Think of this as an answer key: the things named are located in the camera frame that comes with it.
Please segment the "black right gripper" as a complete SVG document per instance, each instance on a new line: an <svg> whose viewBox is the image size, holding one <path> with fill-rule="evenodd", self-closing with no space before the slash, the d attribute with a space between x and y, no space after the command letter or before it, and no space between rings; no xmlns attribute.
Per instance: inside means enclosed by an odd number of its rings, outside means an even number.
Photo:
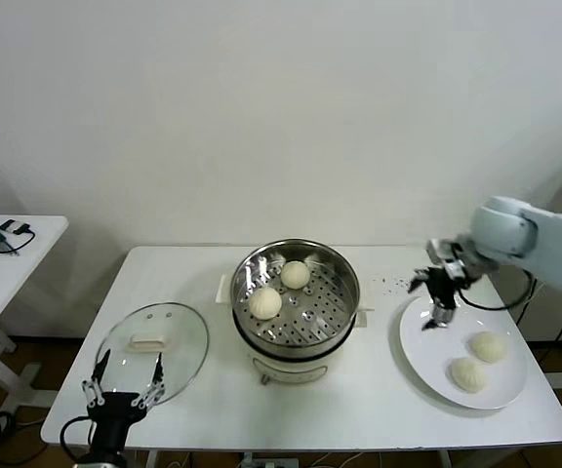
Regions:
<svg viewBox="0 0 562 468"><path fill-rule="evenodd" d="M429 319L421 330L424 332L447 328L453 321L457 308L455 294L458 292L458 285L445 271L433 271L432 267L426 267L414 271L407 293L413 293L420 287L426 287L435 302L431 305Z"/></svg>

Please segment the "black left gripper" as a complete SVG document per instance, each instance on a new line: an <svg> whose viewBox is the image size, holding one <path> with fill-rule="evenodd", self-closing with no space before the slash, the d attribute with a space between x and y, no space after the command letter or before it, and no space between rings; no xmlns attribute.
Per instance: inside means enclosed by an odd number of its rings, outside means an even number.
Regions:
<svg viewBox="0 0 562 468"><path fill-rule="evenodd" d="M140 394L131 392L102 393L101 380L110 350L96 362L92 375L82 381L90 419L96 424L91 451L120 452L124 449L130 428L142 421L147 409L159 403L165 394L163 354L155 362L151 382Z"/></svg>

